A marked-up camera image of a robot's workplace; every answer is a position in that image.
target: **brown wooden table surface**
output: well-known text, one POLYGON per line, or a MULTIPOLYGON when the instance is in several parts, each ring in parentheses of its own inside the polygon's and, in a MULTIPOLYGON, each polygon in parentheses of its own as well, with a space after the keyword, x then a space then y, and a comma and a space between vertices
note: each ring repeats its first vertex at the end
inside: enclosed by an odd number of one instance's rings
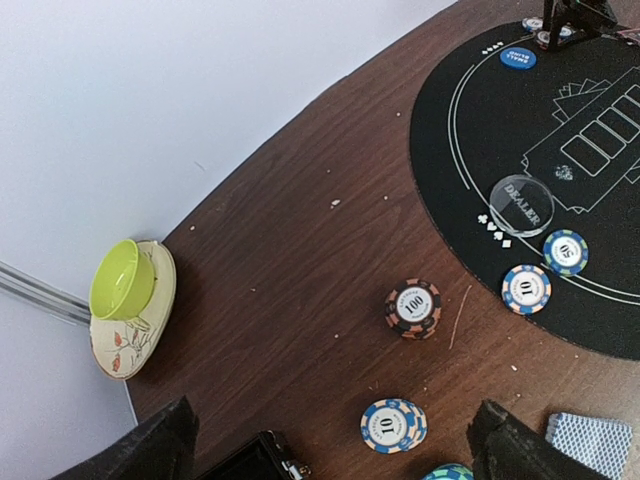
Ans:
MULTIPOLYGON (((637 2, 611 3, 621 23, 640 24, 637 2)), ((201 420, 198 473, 277 429, 314 478, 418 479, 470 463, 465 430, 484 398, 540 432, 555 411, 640 428, 640 363, 510 313, 440 238, 412 177, 409 120, 428 74, 471 37, 541 9, 542 0, 461 0, 323 93, 169 236, 174 313, 128 383, 140 419, 188 396, 201 420), (383 316, 388 291, 414 275, 443 296, 424 342, 400 339, 383 316), (361 439, 363 411, 387 397, 427 412, 429 435, 411 453, 380 455, 361 439)), ((638 445, 628 478, 640 475, 638 445)))

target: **poker mat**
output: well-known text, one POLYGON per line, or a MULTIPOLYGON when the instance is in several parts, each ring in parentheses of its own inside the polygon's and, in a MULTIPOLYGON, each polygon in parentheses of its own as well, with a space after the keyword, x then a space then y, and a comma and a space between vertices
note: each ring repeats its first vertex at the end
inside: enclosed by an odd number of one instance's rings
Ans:
POLYGON ((544 264, 549 233, 579 233, 589 246, 586 268, 573 277, 547 271, 551 299, 528 318, 574 344, 638 360, 639 133, 640 48, 603 37, 545 52, 516 22, 460 46, 427 78, 412 113, 411 164, 442 237, 498 296, 509 269, 544 264), (501 52, 515 47, 534 52, 536 65, 503 65, 501 52), (594 122, 617 135, 591 136, 597 150, 567 155, 594 122), (555 215, 536 237, 511 237, 491 221, 491 190, 512 174, 553 193, 555 215))

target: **white wall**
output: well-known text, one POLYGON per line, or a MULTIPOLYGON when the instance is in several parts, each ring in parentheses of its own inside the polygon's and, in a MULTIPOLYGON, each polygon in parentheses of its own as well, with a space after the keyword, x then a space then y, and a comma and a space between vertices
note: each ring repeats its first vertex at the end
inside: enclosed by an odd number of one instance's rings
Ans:
POLYGON ((453 0, 0 3, 0 261, 87 297, 324 89, 453 0))
POLYGON ((50 478, 133 428, 124 382, 98 370, 87 329, 4 295, 0 319, 0 478, 50 478))

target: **green bowl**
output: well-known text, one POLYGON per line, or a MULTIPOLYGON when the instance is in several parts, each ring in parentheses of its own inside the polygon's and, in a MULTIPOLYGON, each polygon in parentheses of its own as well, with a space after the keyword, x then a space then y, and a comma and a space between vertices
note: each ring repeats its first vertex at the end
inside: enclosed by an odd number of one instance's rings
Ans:
POLYGON ((100 320, 130 320, 147 306, 155 272, 133 240, 117 244, 104 257, 91 285, 89 308, 100 320))

